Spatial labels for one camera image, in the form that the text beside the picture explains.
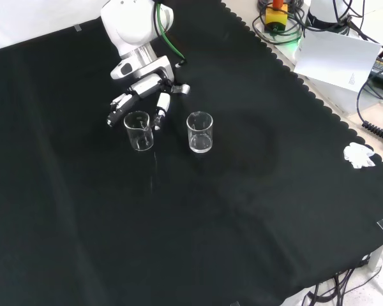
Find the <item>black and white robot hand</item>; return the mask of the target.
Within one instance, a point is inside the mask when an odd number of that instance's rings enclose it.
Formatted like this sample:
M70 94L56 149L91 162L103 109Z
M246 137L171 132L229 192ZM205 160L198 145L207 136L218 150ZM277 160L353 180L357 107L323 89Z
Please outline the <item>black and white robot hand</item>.
M149 95L159 92L156 113L151 126L154 130L161 129L170 107L171 94L190 92L188 84L175 81L174 72L166 56L159 57L146 65L136 63L134 59L123 59L110 73L112 79L120 80L133 77L135 82L126 91L113 99L111 111L107 117L108 126L118 123L134 106L134 104Z

